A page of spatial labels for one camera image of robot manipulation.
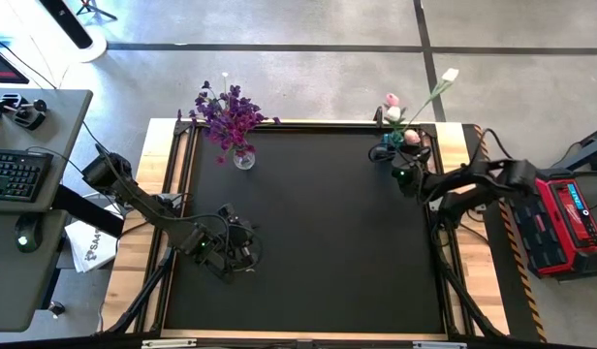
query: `hazard tape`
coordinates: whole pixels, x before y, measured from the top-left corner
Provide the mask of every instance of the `hazard tape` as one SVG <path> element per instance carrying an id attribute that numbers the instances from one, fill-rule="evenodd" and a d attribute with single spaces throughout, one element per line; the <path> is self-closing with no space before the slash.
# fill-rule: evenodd
<path id="1" fill-rule="evenodd" d="M 482 129 L 477 125 L 475 125 L 474 127 L 475 131 L 477 132 L 478 138 L 480 138 L 482 136 Z M 480 144 L 480 149 L 484 156 L 486 156 L 486 158 L 488 159 L 486 141 L 482 140 L 482 143 Z M 529 303 L 529 309 L 531 310 L 531 316 L 533 317 L 533 321 L 535 322 L 535 327 L 538 332 L 538 336 L 540 337 L 541 342 L 546 343 L 547 335 L 544 332 L 544 326 L 542 326 L 542 320 L 540 319 L 540 312 L 538 311 L 538 306 L 535 302 L 535 298 L 533 297 L 533 293 L 531 292 L 531 285 L 529 283 L 529 277 L 527 276 L 527 270 L 524 267 L 524 262 L 518 249 L 516 236 L 514 235 L 514 230 L 512 229 L 512 225 L 510 223 L 510 214 L 508 212 L 508 209 L 506 208 L 505 203 L 502 201 L 499 201 L 499 210 L 501 213 L 501 218 L 503 218 L 503 225 L 505 226 L 508 239 L 510 240 L 510 246 L 512 247 L 514 259 L 518 267 L 518 273 L 520 274 L 520 281 L 522 281 L 524 294 L 527 297 L 527 302 Z"/>

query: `red power station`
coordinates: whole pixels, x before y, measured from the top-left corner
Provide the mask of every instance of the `red power station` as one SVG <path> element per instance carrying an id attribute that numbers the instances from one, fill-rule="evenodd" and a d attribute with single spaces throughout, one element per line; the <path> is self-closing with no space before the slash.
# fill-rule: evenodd
<path id="1" fill-rule="evenodd" d="M 536 195 L 510 201 L 528 268 L 539 277 L 572 279 L 597 274 L 597 224 L 574 173 L 538 171 Z"/>

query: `gray floor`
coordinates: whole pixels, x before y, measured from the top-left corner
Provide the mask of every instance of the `gray floor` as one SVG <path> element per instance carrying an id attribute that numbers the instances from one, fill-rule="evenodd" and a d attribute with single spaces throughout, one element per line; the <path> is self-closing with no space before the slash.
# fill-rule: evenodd
<path id="1" fill-rule="evenodd" d="M 69 3 L 78 8 L 79 1 Z M 116 43 L 421 44 L 412 0 L 194 4 L 98 0 L 118 20 L 79 20 Z M 597 0 L 424 0 L 423 8 L 435 47 L 597 48 Z M 597 129 L 597 55 L 435 54 L 434 65 L 436 76 L 460 69 L 443 96 L 448 121 L 494 129 L 512 155 L 539 167 Z M 387 92 L 411 111 L 428 93 L 421 53 L 110 50 L 90 64 L 69 65 L 56 80 L 62 88 L 94 92 L 88 125 L 136 167 L 148 120 L 192 108 L 202 80 L 221 87 L 221 72 L 266 115 L 282 118 L 370 119 Z M 434 120 L 433 110 L 421 119 Z M 90 161 L 92 144 L 82 132 L 73 161 Z M 91 191 L 73 169 L 65 182 Z M 597 277 L 563 284 L 531 279 L 549 341 L 597 347 Z M 107 282 L 103 271 L 63 275 L 59 287 L 72 304 L 69 317 L 53 321 L 39 312 L 26 333 L 0 334 L 0 340 L 92 333 Z"/>

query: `computer mouse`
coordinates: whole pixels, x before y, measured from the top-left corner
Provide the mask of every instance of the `computer mouse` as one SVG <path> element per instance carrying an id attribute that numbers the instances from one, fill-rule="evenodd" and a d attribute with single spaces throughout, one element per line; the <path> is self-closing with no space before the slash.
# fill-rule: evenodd
<path id="1" fill-rule="evenodd" d="M 16 247 L 20 252 L 30 253 L 43 243 L 41 212 L 25 212 L 21 214 L 15 224 Z"/>

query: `wooden board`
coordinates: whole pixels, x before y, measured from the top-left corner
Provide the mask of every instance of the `wooden board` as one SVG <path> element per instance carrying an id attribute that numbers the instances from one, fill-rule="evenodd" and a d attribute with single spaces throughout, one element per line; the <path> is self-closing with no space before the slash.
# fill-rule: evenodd
<path id="1" fill-rule="evenodd" d="M 285 120 L 286 122 L 328 122 L 322 120 Z M 373 124 L 371 121 L 354 122 L 361 124 Z M 173 119 L 151 119 L 148 133 L 143 146 L 137 181 L 141 188 L 148 193 L 159 193 L 163 187 L 165 170 L 169 159 L 170 147 L 172 144 Z M 468 154 L 462 127 L 458 123 L 436 123 L 439 135 L 439 145 L 442 153 L 442 161 L 447 170 L 457 168 L 460 163 L 468 162 Z M 180 140 L 178 156 L 172 183 L 172 192 L 177 190 L 178 179 L 182 169 L 181 162 L 185 151 L 186 137 Z M 134 212 L 129 214 L 125 222 L 125 229 L 128 229 L 142 222 L 141 216 Z M 483 227 L 477 226 L 474 222 L 464 221 L 472 228 L 477 228 L 480 233 L 485 234 Z M 144 226 L 122 238 L 120 247 L 111 274 L 110 285 L 103 307 L 103 319 L 105 327 L 114 324 L 119 316 L 126 310 L 128 305 L 141 289 L 145 265 L 149 253 L 153 228 Z M 501 303 L 501 297 L 494 273 L 494 266 L 489 248 L 480 240 L 470 234 L 458 232 L 458 243 L 460 245 L 460 256 L 464 268 L 467 288 L 469 293 L 478 303 L 482 311 L 500 331 L 507 333 L 507 322 L 505 312 Z M 167 237 L 163 236 L 162 249 L 167 244 Z M 451 294 L 455 311 L 458 314 L 459 300 L 456 294 Z M 154 318 L 156 302 L 158 300 L 158 286 L 150 297 L 145 328 L 149 329 Z M 463 330 L 461 315 L 456 316 L 456 325 Z M 163 330 L 165 337 L 209 337 L 209 338 L 314 338 L 314 339 L 347 339 L 347 340 L 442 340 L 443 334 L 422 334 L 422 333 L 278 333 L 278 332 L 233 332 L 233 331 L 198 331 L 198 330 Z"/>

